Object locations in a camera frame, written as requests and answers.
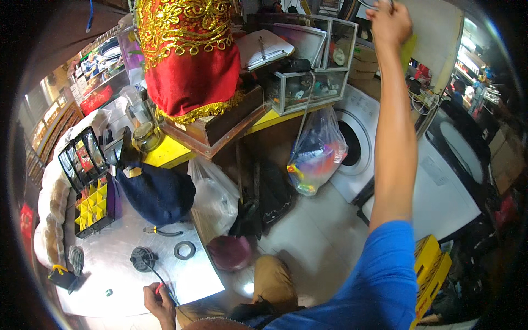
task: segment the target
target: wall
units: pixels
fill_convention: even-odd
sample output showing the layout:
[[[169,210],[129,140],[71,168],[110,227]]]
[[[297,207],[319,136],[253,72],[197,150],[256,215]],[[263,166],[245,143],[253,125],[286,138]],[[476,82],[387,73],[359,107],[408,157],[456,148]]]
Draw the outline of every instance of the wall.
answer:
[[[418,36],[412,57],[429,68],[436,90],[443,90],[455,64],[464,14],[443,0],[400,2],[409,9]]]

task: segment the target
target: tool box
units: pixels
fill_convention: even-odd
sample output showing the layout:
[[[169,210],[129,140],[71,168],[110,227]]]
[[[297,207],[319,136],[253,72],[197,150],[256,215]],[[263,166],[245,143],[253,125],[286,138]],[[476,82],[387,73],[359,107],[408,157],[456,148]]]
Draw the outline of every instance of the tool box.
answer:
[[[414,258],[414,271],[419,289],[416,319],[411,323],[411,329],[416,327],[431,306],[452,264],[451,257],[448,253],[442,253],[433,235],[424,237],[416,243]]]
[[[114,222],[115,186],[91,126],[68,143],[59,161],[77,192],[75,235],[86,238]]]

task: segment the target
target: blue cable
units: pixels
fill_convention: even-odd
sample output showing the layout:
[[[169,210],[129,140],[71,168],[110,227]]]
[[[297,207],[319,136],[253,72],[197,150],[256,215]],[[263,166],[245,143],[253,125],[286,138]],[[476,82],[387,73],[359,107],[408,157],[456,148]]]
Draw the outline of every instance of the blue cable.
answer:
[[[93,21],[93,2],[90,0],[90,18],[88,19],[88,25],[86,25],[86,33],[90,32],[92,29],[92,21]]]

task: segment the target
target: washing machine door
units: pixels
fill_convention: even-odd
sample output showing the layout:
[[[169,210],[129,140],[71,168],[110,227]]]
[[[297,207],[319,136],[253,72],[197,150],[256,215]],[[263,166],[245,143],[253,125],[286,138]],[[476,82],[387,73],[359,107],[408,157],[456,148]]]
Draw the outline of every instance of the washing machine door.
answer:
[[[335,109],[337,124],[348,145],[348,154],[337,171],[348,176],[363,173],[373,159],[374,146],[358,118],[344,109]]]

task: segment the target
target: pliers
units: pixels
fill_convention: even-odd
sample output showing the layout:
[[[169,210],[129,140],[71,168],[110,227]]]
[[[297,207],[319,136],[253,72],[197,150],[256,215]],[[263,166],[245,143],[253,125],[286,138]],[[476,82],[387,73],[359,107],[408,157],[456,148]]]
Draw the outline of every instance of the pliers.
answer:
[[[143,232],[145,232],[147,234],[158,234],[158,235],[167,236],[167,237],[179,236],[179,235],[183,234],[183,231],[177,231],[175,233],[166,233],[164,231],[158,230],[157,226],[145,227],[145,228],[143,228]]]

